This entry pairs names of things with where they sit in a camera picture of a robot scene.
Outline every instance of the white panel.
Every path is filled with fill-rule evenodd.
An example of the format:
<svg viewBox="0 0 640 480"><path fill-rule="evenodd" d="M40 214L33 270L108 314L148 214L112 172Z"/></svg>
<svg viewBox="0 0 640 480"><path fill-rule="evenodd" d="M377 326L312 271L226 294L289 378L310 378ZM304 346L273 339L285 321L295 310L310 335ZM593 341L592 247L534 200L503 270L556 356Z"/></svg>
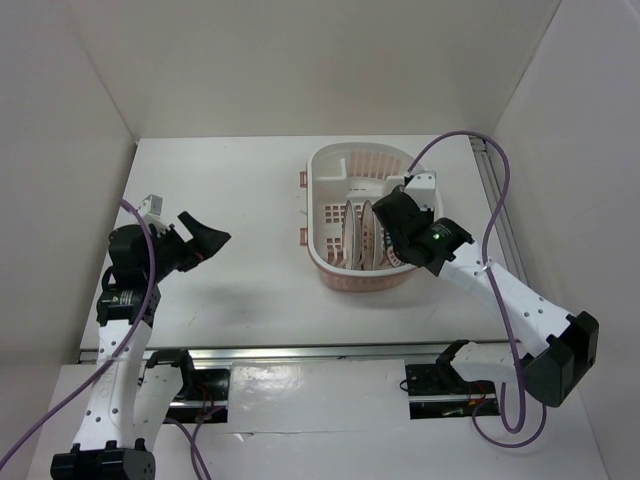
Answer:
<svg viewBox="0 0 640 480"><path fill-rule="evenodd" d="M581 390L614 480L640 470L639 126L638 11L563 1L496 136L513 160L508 208L529 279L600 320Z"/></svg>
<svg viewBox="0 0 640 480"><path fill-rule="evenodd" d="M490 130L559 0L66 0L139 137Z"/></svg>
<svg viewBox="0 0 640 480"><path fill-rule="evenodd" d="M132 140L61 1L1 2L0 59L0 364L57 363L79 340Z"/></svg>
<svg viewBox="0 0 640 480"><path fill-rule="evenodd" d="M83 365L63 367L54 402L92 371ZM81 395L44 427L29 480L48 478L51 458L70 445L86 401L87 396ZM408 413L406 403L402 411ZM539 410L532 408L527 432L536 428L538 415ZM485 417L481 422L491 435L502 429L497 417ZM303 433L220 433L220 427L205 426L198 437L200 451L216 480L607 478L577 392L561 408L550 411L542 437L517 452L488 445L474 432L468 418L407 420L384 430L372 419L350 431ZM195 479L189 444L175 427L162 427L154 454L157 480Z"/></svg>
<svg viewBox="0 0 640 480"><path fill-rule="evenodd" d="M143 139L125 197L164 197L163 218L187 210L232 238L214 258L160 284L150 348L283 346L503 338L502 321L427 270L383 292L346 294L320 281L299 228L307 222L299 172L317 149L385 143L416 155L431 136ZM444 212L477 238L490 217L469 140L449 139L424 159L438 172ZM118 215L118 226L131 223ZM492 238L490 254L503 262ZM92 309L82 341L97 347Z"/></svg>
<svg viewBox="0 0 640 480"><path fill-rule="evenodd" d="M234 365L229 429L385 430L409 422L403 360Z"/></svg>

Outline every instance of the black mount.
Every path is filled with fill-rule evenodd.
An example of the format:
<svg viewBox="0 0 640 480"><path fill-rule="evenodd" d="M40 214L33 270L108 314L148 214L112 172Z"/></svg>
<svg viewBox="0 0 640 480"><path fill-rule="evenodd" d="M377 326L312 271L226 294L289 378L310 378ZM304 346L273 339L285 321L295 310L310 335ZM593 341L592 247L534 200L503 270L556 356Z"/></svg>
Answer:
<svg viewBox="0 0 640 480"><path fill-rule="evenodd" d="M433 212L420 210L413 199L396 187L373 205L387 231L397 257L405 263L425 267L435 276L445 261L455 260L455 251L473 243L471 234L448 218L433 220ZM537 357L522 359L527 392L549 407L558 407L596 361L598 321L587 312L567 317L570 325L556 338L547 338L549 347ZM454 342L438 359L449 365L466 340Z"/></svg>
<svg viewBox="0 0 640 480"><path fill-rule="evenodd" d="M70 453L53 457L50 473L54 480L154 480L155 470L153 454L138 439L134 448L107 442L102 450L82 452L74 446Z"/></svg>
<svg viewBox="0 0 640 480"><path fill-rule="evenodd" d="M373 205L386 230L396 256L405 263L425 267L436 277L445 261L455 260L463 243L473 243L464 228L448 218L434 221L432 210L421 211L416 202L397 186Z"/></svg>
<svg viewBox="0 0 640 480"><path fill-rule="evenodd" d="M153 318L160 301L157 284L172 271L187 272L214 256L231 235L214 230L196 221L187 212L178 215L193 238L185 242L171 225L158 234L149 226L155 256L155 284L143 321L153 327ZM109 257L113 265L102 277L102 295L98 299L98 323L101 327L111 320L133 323L142 306L149 283L149 252L140 225L125 225L109 235ZM179 366L182 378L191 379L193 361L186 350L167 350L154 354L147 368L170 363ZM70 453L57 454L51 463L54 480L153 480L155 460L147 452L144 439L135 447L118 448L115 441L102 450L80 450L74 445Z"/></svg>

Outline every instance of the white plate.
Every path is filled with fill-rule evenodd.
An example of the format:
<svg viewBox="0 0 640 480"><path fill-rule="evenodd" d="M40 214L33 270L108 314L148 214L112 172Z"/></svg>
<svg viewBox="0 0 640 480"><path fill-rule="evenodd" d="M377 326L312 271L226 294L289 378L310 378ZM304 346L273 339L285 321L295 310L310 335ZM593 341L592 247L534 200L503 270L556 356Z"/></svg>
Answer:
<svg viewBox="0 0 640 480"><path fill-rule="evenodd" d="M342 224L342 254L344 260L340 265L347 270L356 270L360 266L361 254L360 221L350 200L344 209L344 223Z"/></svg>
<svg viewBox="0 0 640 480"><path fill-rule="evenodd" d="M377 270L383 257L382 227L367 200L362 207L362 269Z"/></svg>

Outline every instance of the wire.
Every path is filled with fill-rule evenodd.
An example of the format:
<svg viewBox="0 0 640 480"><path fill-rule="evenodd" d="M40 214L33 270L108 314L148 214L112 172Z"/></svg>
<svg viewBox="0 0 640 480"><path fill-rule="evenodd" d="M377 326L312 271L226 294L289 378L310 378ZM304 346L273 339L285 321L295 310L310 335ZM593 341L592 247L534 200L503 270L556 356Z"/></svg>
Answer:
<svg viewBox="0 0 640 480"><path fill-rule="evenodd" d="M467 407L471 407L473 405L475 405L476 403L480 402L480 403L484 403L484 401L487 398L487 391L484 389L484 387L482 386L482 384L480 382L474 382L475 386L478 388L478 390L480 390L480 392L482 392L482 397L481 398L471 398L472 395L472 389L471 389L471 384L468 383L467 385L469 386L469 393L467 394L467 400L469 400L469 404L467 405Z"/></svg>
<svg viewBox="0 0 640 480"><path fill-rule="evenodd" d="M207 472L207 474L209 474L209 471L207 470L207 466L204 463L204 459L200 454L200 450L198 450L198 447L196 446L195 438L189 433L189 430L187 430L187 428L183 424L181 424L179 421L173 418L169 418L169 417L165 418L164 423L175 425L180 429L182 433L184 433L184 436L187 437L187 440L189 440L189 444L191 445L192 451L195 451L195 455L198 458L198 462L200 462L200 466L202 467L202 470ZM198 471L198 469L195 467L195 465L193 469L196 472L196 477L198 477L198 480L204 480L202 475L200 475L200 472Z"/></svg>
<svg viewBox="0 0 640 480"><path fill-rule="evenodd" d="M499 441L494 440L493 438L491 438L486 433L484 433L482 431L482 429L480 428L480 425L478 425L478 418L477 418L478 417L478 411L483 406L489 404L490 402L491 402L491 400L485 400L484 402L478 404L478 406L473 409L473 413L471 414L471 421L473 422L473 426L476 428L476 431L480 434L480 436L482 438L484 438L490 444L495 445L496 447L500 447L500 448L522 448L522 447L526 447L527 445L531 445L542 434L542 431L544 430L544 427L547 424L547 406L542 404L542 418L540 419L540 426L538 427L538 430L536 430L536 433L534 433L533 435L531 435L531 437L529 437L526 440L523 440L522 442L519 442L519 443L503 443L503 442L499 442Z"/></svg>
<svg viewBox="0 0 640 480"><path fill-rule="evenodd" d="M202 427L204 422L206 422L213 415L215 415L220 410L222 410L222 408L223 407L215 407L215 408L211 409L209 412L205 413L200 418L200 421L198 422L198 425L196 425L196 428L193 430L193 442L191 443L191 465L193 465L193 469L195 470L197 475L199 475L198 474L198 466L196 464L196 458L198 456L198 446L196 445L196 438L198 437L198 432L200 431L200 428ZM207 467L202 462L200 462L200 464L202 465L202 471L204 472L205 478L207 480L211 480L211 475L209 474L209 470L207 470Z"/></svg>
<svg viewBox="0 0 640 480"><path fill-rule="evenodd" d="M200 407L200 413L198 413L198 415L202 415L204 413L205 407L207 406L207 398L209 397L209 393L205 389L204 385L198 385L198 389L200 389L200 391L202 392L202 406Z"/></svg>
<svg viewBox="0 0 640 480"><path fill-rule="evenodd" d="M107 370L109 370L109 368L111 368L115 359L118 358L118 356L120 356L120 354L124 351L124 348L127 346L129 341L131 340L131 337L135 333L136 328L138 328L138 325L140 325L140 322L144 317L144 313L146 312L147 306L149 305L149 300L151 299L151 293L153 292L153 288L155 286L155 278L156 278L156 260L155 260L155 253L153 251L153 240L151 239L151 234L149 233L149 230L146 224L144 223L144 220L142 219L140 214L137 212L137 210L129 202L127 202L124 199L120 201L120 206L124 210L129 212L131 215L133 215L138 221L138 223L140 224L140 228L142 229L144 239L147 243L147 251L149 252L149 278L148 278L148 284L147 284L147 291L145 292L144 299L142 300L142 306L140 307L140 311L138 312L138 315L136 315L136 318L133 322L133 325L131 325L129 332L122 339L122 342L120 343L120 345L118 345L118 347L114 350L111 358L108 359L106 362L104 362L102 366L100 366L89 378L87 378L87 380L82 385L80 385L76 390L71 392L68 397L66 397L64 400L58 403L55 407L49 410L44 416L42 416L42 418L40 418L36 423L34 423L33 426L29 430L27 430L24 435L22 435L22 437L20 437L20 439L15 443L15 445L13 445L9 449L9 451L4 455L4 457L2 457L2 459L0 460L0 471L2 471L2 469L7 465L7 462L9 462L11 457L15 455L15 453L26 443L26 441L29 440L29 438L31 438L31 436L34 433L36 433L47 421L49 421L51 417L53 417L56 413L62 410L65 406L67 406L69 402L71 402L74 398L80 395L84 390L90 387Z"/></svg>
<svg viewBox="0 0 640 480"><path fill-rule="evenodd" d="M502 419L502 424L504 425L504 428L509 433L516 434L516 433L519 433L519 432L522 431L522 428L524 427L524 422L525 422L526 416L527 416L527 405L526 405L526 396L525 396L525 388L524 388L524 374L522 372L522 364L520 363L520 357L518 356L518 346L517 346L517 343L516 343L515 335L513 333L513 327L511 326L511 321L509 320L509 314L507 313L507 307L505 305L504 299L502 298L502 293L500 292L500 288L498 287L498 283L496 282L496 278L493 275L493 271L491 270L491 265L489 264L489 253L488 253L489 236L491 234L491 231L493 230L493 227L495 226L495 223L496 223L496 221L498 219L498 216L500 215L500 212L502 211L502 208L504 207L504 202L505 202L505 199L507 197L507 192L509 191L509 183L511 181L511 167L509 165L509 158L507 157L507 154L504 151L504 149L498 144L498 142L496 142L493 138L489 137L488 135L484 135L482 133L474 132L472 130L455 130L453 132L448 132L448 133L445 133L443 135L440 135L439 137L437 137L434 140L432 140L431 142L429 142L427 144L427 146L424 147L420 151L420 153L418 153L418 155L413 160L413 162L411 162L411 165L409 165L409 168L407 169L407 173L411 173L413 171L413 169L416 167L416 165L418 165L418 163L420 163L420 160L422 159L422 157L424 157L424 155L434 145L440 143L442 140L445 140L445 139L450 138L450 137L459 136L459 135L464 135L464 136L467 136L467 137L468 136L477 137L477 138L485 141L486 143L488 143L489 145L491 145L493 148L496 149L496 151L500 155L500 158L502 159L502 163L504 165L504 184L502 186L502 191L500 192L500 197L498 198L498 202L496 203L496 207L494 208L493 212L491 213L491 217L489 218L489 223L487 223L487 227L486 227L486 229L484 231L484 235L482 237L481 250L482 250L482 262L483 262L483 264L485 265L485 268L486 268L487 278L489 279L489 284L491 285L491 289L493 290L493 294L496 297L496 302L498 303L498 309L500 310L500 315L502 316L502 321L504 323L504 328L505 328L505 330L507 332L507 339L509 340L509 346L511 347L511 355L513 357L513 365L514 365L515 370L516 370L516 380L517 380L517 384L518 384L519 413L518 413L518 422L517 422L516 426L512 427L511 425L509 425L509 421L507 420L506 409L504 408L505 399L506 399L505 385L504 384L502 384L502 388L501 388L501 392L500 392L500 403L502 405L502 407L500 408L500 417ZM478 426L477 421L475 420L475 413L477 412L478 407L476 407L476 409L474 410L474 415L472 416L473 425L476 427L476 430L478 431L478 433L483 438L488 440L488 436L484 432L482 432L482 430ZM517 447L513 447L512 444L503 444L503 443L496 442L496 441L491 441L491 443L493 443L494 445L498 445L498 446L504 447L504 448L519 448L521 446L528 445L529 443L535 441L538 438L538 436L540 435L540 433L542 433L542 429L544 428L545 423L546 423L546 408L544 408L544 406L543 406L543 417L542 417L542 421L540 423L539 432L536 432L536 434L534 434L531 438L529 438L528 440L525 440L524 442L521 442L519 444L515 444L515 445L517 445Z"/></svg>

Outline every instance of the basket handle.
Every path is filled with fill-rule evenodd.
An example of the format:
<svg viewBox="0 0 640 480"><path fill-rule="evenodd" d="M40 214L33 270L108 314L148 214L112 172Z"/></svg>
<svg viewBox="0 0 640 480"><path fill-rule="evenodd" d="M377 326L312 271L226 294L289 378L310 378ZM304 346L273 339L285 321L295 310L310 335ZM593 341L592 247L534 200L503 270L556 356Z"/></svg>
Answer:
<svg viewBox="0 0 640 480"><path fill-rule="evenodd" d="M309 244L307 227L300 228L300 246L306 247Z"/></svg>

